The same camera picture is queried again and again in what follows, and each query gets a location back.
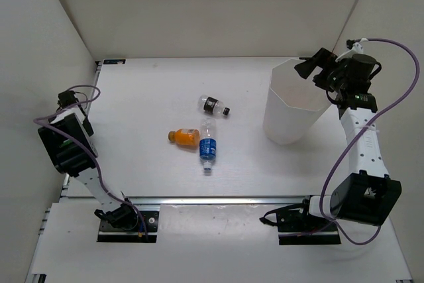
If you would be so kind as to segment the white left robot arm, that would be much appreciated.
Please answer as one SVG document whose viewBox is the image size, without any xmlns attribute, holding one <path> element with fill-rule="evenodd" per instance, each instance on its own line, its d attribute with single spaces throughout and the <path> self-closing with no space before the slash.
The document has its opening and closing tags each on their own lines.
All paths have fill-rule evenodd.
<svg viewBox="0 0 424 283">
<path fill-rule="evenodd" d="M 124 231 L 143 232 L 146 228 L 141 212 L 130 199 L 114 194 L 103 180 L 97 161 L 97 150 L 91 141 L 93 128 L 84 105 L 95 101 L 78 99 L 73 86 L 58 94 L 58 108 L 52 115 L 37 118 L 38 135 L 47 154 L 61 174 L 67 174 L 83 184 L 100 203 L 95 215 L 110 226 Z"/>
</svg>

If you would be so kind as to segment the clear bottle blue label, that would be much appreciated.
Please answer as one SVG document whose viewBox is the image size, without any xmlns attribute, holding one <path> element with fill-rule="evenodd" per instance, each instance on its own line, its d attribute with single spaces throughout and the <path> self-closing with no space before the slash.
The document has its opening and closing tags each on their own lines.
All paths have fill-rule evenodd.
<svg viewBox="0 0 424 283">
<path fill-rule="evenodd" d="M 211 173 L 217 157 L 217 126 L 213 118 L 204 118 L 200 126 L 199 159 L 203 171 Z"/>
</svg>

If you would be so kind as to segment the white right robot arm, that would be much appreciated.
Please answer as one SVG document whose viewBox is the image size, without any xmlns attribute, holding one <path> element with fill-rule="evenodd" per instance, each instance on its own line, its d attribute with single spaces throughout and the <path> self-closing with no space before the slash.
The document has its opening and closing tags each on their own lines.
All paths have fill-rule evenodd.
<svg viewBox="0 0 424 283">
<path fill-rule="evenodd" d="M 400 182 L 390 178 L 382 160 L 372 122 L 378 107 L 368 90 L 381 65 L 361 48 L 352 48 L 341 57 L 320 48 L 295 66 L 303 79 L 315 68 L 321 71 L 313 83 L 326 94 L 336 95 L 330 101 L 337 106 L 350 147 L 348 176 L 332 194 L 311 197 L 309 207 L 298 212 L 297 221 L 307 230 L 316 228 L 322 218 L 381 226 L 401 195 Z"/>
</svg>

